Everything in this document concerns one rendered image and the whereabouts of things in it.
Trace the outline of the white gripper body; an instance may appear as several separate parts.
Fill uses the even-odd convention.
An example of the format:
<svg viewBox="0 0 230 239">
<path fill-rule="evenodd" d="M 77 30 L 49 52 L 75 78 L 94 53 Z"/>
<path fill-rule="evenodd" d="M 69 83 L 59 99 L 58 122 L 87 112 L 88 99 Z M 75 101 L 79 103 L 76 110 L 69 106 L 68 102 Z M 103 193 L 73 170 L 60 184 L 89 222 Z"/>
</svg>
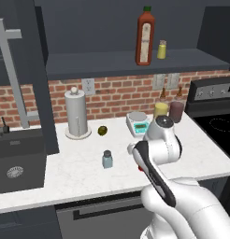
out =
<svg viewBox="0 0 230 239">
<path fill-rule="evenodd" d="M 134 147 L 136 146 L 136 144 L 138 143 L 138 141 L 130 143 L 127 147 L 127 152 L 129 155 L 132 155 L 132 151 L 134 149 Z"/>
</svg>

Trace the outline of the blue-grey shaker with dark cap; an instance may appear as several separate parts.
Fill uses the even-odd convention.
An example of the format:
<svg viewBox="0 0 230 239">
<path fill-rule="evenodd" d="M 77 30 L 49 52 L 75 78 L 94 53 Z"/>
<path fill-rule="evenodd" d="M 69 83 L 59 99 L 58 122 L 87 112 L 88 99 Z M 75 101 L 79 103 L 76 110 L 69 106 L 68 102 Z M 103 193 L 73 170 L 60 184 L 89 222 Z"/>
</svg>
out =
<svg viewBox="0 0 230 239">
<path fill-rule="evenodd" d="M 110 150 L 105 150 L 102 157 L 102 164 L 104 168 L 111 168 L 113 166 L 113 159 Z"/>
</svg>

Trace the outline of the yellow oil bottle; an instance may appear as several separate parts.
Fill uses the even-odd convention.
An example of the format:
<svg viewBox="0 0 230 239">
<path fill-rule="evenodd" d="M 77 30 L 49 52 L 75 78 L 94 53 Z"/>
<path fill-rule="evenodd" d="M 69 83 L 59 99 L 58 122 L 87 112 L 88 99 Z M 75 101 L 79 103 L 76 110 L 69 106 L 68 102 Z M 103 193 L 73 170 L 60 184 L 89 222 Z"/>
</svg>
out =
<svg viewBox="0 0 230 239">
<path fill-rule="evenodd" d="M 168 104 L 165 102 L 165 88 L 162 89 L 159 101 L 154 105 L 153 117 L 157 118 L 161 115 L 167 115 Z"/>
</svg>

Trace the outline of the dark red vinegar bottle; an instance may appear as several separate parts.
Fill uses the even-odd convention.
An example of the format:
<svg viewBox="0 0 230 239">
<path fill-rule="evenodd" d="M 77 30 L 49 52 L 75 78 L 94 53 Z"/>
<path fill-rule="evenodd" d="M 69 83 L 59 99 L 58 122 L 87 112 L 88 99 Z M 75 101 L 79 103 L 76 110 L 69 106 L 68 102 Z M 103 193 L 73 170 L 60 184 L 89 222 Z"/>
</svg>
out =
<svg viewBox="0 0 230 239">
<path fill-rule="evenodd" d="M 170 104 L 168 116 L 175 122 L 179 123 L 182 117 L 184 103 L 182 102 L 182 87 L 175 97 L 175 100 Z"/>
</svg>

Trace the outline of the dark base cabinet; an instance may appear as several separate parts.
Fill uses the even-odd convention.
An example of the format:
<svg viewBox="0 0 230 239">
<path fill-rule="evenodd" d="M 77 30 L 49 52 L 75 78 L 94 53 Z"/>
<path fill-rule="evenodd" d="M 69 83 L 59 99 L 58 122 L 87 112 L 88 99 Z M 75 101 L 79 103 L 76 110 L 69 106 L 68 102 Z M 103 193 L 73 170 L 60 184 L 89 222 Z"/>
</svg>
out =
<svg viewBox="0 0 230 239">
<path fill-rule="evenodd" d="M 200 180 L 199 185 L 210 190 L 230 216 L 230 176 Z"/>
<path fill-rule="evenodd" d="M 44 206 L 0 214 L 0 239 L 62 239 L 55 208 Z"/>
</svg>

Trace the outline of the dark cabinet door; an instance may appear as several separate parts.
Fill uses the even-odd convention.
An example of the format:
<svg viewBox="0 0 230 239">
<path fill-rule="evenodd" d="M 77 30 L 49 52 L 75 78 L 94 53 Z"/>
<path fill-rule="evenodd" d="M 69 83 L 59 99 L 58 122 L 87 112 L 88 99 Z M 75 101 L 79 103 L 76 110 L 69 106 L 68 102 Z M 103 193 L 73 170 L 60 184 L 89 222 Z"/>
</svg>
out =
<svg viewBox="0 0 230 239">
<path fill-rule="evenodd" d="M 229 64 L 230 7 L 206 7 L 197 48 Z"/>
<path fill-rule="evenodd" d="M 33 84 L 40 125 L 48 155 L 59 152 L 54 126 L 50 89 L 46 72 L 49 52 L 45 34 L 42 8 L 35 0 L 14 0 L 19 26 L 22 28 L 22 45 L 28 63 L 29 78 Z"/>
</svg>

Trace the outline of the yellow shaker with pale cap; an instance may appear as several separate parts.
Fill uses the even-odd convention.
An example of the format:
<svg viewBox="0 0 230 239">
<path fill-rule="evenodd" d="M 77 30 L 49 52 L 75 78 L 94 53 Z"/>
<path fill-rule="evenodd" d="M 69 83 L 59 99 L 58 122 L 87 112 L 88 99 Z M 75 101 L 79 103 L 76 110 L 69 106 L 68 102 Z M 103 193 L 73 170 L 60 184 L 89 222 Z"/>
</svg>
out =
<svg viewBox="0 0 230 239">
<path fill-rule="evenodd" d="M 163 60 L 166 55 L 166 41 L 161 40 L 158 46 L 157 58 Z"/>
</svg>

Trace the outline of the tall red sauce bottle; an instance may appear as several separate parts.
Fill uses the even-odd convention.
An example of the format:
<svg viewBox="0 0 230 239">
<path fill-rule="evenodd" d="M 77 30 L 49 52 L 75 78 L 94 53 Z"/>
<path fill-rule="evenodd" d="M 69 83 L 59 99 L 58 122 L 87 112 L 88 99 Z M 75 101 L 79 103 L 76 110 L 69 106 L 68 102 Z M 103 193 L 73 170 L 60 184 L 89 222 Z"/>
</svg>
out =
<svg viewBox="0 0 230 239">
<path fill-rule="evenodd" d="M 137 65 L 150 65 L 155 18 L 151 15 L 151 6 L 144 6 L 137 20 Z"/>
</svg>

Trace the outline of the white kitchen scale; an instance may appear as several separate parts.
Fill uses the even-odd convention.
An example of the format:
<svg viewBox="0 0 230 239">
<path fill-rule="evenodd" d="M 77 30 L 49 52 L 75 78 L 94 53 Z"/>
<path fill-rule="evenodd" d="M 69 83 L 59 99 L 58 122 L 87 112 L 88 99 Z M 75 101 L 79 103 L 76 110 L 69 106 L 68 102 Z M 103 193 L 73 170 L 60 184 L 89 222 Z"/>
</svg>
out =
<svg viewBox="0 0 230 239">
<path fill-rule="evenodd" d="M 141 137 L 148 130 L 151 121 L 144 112 L 126 114 L 126 124 L 133 137 Z"/>
</svg>

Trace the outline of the grey paper towel holder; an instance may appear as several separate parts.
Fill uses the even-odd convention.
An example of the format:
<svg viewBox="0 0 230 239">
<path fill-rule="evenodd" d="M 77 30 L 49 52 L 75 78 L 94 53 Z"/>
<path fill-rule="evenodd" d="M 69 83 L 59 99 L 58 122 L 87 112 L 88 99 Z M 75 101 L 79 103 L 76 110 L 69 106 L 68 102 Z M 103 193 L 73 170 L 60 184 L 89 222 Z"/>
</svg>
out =
<svg viewBox="0 0 230 239">
<path fill-rule="evenodd" d="M 65 106 L 68 121 L 65 135 L 73 140 L 88 137 L 92 130 L 88 125 L 84 91 L 72 87 L 65 93 Z"/>
</svg>

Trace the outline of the grey dishwasher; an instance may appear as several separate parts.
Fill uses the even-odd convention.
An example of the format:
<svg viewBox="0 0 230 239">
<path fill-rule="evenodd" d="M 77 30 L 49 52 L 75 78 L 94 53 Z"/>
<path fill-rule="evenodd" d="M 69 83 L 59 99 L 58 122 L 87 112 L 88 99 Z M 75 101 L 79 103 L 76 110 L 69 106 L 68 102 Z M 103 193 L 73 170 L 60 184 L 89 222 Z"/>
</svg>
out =
<svg viewBox="0 0 230 239">
<path fill-rule="evenodd" d="M 78 201 L 56 206 L 63 239 L 139 239 L 151 222 L 151 212 L 142 208 L 92 218 L 73 219 L 73 212 L 81 214 L 142 204 L 140 196 L 109 200 L 108 198 Z"/>
</svg>

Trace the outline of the black stove with hob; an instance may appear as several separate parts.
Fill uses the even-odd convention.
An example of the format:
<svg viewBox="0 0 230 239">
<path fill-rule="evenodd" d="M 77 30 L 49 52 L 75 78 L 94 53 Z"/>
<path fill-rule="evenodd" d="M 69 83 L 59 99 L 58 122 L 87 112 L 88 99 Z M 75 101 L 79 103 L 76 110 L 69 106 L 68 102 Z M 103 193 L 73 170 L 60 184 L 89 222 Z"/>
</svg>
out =
<svg viewBox="0 0 230 239">
<path fill-rule="evenodd" d="M 193 80 L 185 113 L 230 158 L 230 77 Z"/>
</svg>

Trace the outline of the grey wall switch plate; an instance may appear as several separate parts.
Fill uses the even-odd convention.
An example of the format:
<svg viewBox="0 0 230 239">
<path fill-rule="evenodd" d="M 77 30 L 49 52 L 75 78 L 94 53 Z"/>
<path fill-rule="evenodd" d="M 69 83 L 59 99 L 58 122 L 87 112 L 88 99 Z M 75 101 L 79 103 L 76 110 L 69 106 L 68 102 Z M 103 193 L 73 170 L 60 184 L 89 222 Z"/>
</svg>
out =
<svg viewBox="0 0 230 239">
<path fill-rule="evenodd" d="M 153 76 L 152 89 L 154 91 L 161 90 L 165 85 L 165 74 L 157 74 Z"/>
<path fill-rule="evenodd" d="M 168 90 L 176 89 L 179 86 L 179 73 L 172 73 L 168 75 L 166 88 Z"/>
</svg>

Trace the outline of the white wall socket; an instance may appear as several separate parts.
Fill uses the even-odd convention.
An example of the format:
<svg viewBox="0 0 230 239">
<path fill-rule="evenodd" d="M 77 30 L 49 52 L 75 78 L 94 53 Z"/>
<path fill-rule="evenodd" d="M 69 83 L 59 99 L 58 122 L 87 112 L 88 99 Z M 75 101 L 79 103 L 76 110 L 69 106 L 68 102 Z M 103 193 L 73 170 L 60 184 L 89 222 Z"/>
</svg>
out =
<svg viewBox="0 0 230 239">
<path fill-rule="evenodd" d="M 85 92 L 86 95 L 94 95 L 95 94 L 93 78 L 83 78 L 81 80 L 81 84 L 82 84 L 82 90 Z"/>
</svg>

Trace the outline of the dark open wall cabinet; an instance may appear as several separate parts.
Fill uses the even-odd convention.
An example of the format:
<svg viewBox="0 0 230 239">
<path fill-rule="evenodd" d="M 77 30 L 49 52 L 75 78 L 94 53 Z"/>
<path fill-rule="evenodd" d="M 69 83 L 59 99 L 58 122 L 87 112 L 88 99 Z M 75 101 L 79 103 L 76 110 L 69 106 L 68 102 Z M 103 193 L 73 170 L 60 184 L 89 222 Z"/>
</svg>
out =
<svg viewBox="0 0 230 239">
<path fill-rule="evenodd" d="M 201 41 L 204 14 L 230 11 L 230 0 L 35 0 L 44 23 L 48 79 L 118 77 L 226 70 L 228 60 L 207 52 Z M 164 39 L 166 58 L 135 62 L 137 19 L 150 6 L 153 45 Z"/>
</svg>

